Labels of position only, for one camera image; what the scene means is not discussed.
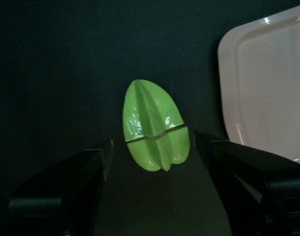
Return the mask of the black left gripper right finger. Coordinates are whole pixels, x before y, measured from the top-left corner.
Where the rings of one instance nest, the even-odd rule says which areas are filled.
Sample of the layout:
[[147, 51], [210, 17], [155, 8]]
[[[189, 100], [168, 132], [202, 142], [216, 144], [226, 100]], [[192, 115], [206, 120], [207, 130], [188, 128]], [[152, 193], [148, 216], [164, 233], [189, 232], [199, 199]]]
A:
[[300, 164], [196, 132], [232, 236], [300, 236]]

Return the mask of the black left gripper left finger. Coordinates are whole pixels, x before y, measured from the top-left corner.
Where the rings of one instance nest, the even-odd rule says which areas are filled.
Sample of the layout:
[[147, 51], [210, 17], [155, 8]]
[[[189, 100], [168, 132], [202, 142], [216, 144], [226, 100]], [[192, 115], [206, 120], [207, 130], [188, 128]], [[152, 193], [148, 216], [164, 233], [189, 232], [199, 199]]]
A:
[[8, 236], [93, 236], [111, 139], [30, 177], [9, 200]]

